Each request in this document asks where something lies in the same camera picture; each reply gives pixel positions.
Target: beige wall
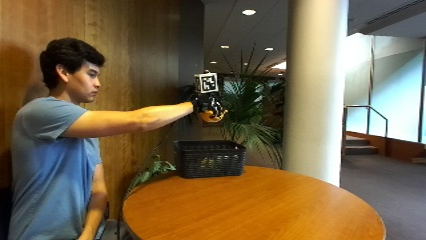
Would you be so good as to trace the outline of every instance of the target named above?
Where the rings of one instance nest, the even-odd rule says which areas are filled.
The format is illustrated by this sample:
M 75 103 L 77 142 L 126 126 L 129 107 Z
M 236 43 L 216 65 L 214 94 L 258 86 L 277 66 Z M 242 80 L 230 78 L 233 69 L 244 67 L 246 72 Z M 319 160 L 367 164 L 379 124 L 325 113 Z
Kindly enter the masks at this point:
M 101 94 L 88 109 L 125 111 L 177 102 L 180 1 L 0 0 L 0 187 L 11 185 L 15 113 L 47 93 L 39 53 L 48 41 L 67 36 L 85 40 L 106 57 Z M 114 218 L 129 181 L 166 130 L 101 139 Z M 174 136 L 173 129 L 169 142 Z M 165 145 L 156 154 L 173 156 Z

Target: dark hair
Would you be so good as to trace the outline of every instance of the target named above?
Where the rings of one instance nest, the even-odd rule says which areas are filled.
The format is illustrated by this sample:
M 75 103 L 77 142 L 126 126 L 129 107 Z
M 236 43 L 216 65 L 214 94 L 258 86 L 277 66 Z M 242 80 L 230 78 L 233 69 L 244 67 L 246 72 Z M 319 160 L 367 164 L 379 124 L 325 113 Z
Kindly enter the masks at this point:
M 56 66 L 59 64 L 72 74 L 81 68 L 85 61 L 102 67 L 105 57 L 93 46 L 79 39 L 68 37 L 52 40 L 40 54 L 40 67 L 45 86 L 49 89 L 57 86 L 59 74 Z

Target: round table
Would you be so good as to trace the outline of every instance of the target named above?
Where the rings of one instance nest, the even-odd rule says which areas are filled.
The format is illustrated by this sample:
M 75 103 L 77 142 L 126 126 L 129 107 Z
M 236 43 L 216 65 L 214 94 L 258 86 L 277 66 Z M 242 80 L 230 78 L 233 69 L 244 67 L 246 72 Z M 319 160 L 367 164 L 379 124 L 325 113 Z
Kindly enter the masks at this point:
M 126 198 L 122 216 L 144 240 L 385 239 L 379 215 L 354 194 L 252 166 L 241 176 L 153 178 Z

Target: blue t-shirt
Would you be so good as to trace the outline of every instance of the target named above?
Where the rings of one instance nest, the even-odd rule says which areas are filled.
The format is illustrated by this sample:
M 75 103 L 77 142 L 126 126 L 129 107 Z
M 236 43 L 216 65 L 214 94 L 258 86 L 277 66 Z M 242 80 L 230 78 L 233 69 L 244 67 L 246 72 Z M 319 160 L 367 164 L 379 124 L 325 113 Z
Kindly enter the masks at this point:
M 9 239 L 76 239 L 82 231 L 97 138 L 60 135 L 86 112 L 53 97 L 17 112 L 12 134 L 13 207 Z

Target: man's nose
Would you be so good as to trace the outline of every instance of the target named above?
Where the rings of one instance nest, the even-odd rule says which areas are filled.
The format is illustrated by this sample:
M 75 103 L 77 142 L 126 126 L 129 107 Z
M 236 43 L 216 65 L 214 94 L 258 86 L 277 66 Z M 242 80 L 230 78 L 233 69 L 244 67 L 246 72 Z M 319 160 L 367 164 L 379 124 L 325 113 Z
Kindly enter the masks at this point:
M 98 77 L 94 79 L 94 87 L 96 88 L 101 87 L 101 81 L 100 81 Z

